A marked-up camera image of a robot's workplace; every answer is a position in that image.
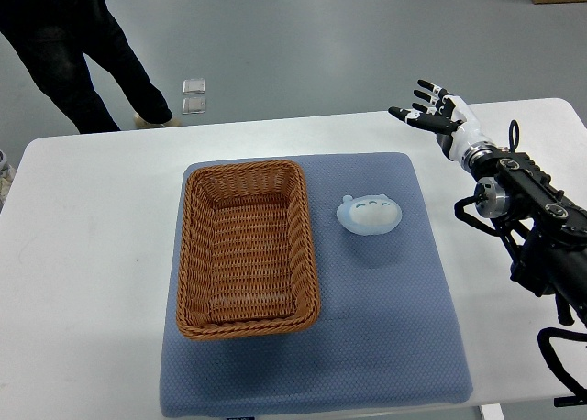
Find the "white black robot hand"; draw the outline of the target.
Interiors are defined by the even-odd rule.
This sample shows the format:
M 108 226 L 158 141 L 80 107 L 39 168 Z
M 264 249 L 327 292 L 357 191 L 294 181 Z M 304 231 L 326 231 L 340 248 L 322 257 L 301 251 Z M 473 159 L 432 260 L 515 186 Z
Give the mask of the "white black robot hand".
M 422 104 L 412 103 L 411 108 L 392 106 L 389 114 L 410 127 L 434 133 L 443 154 L 467 170 L 471 150 L 492 144 L 483 135 L 479 119 L 462 98 L 444 87 L 422 79 L 417 84 L 414 96 Z

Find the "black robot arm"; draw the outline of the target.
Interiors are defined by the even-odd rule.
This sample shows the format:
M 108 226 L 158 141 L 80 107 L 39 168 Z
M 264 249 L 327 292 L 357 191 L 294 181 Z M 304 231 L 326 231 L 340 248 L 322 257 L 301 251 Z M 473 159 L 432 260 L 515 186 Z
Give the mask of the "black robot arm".
M 585 209 L 552 187 L 550 176 L 525 153 L 480 142 L 465 151 L 460 163 L 476 187 L 455 204 L 455 216 L 501 239 L 512 259 L 513 282 L 537 297 L 554 297 L 560 326 L 537 335 L 548 368 L 570 391 L 554 404 L 585 404 L 585 387 L 565 370 L 552 346 L 555 338 L 586 340 L 570 330 L 575 321 L 586 320 Z

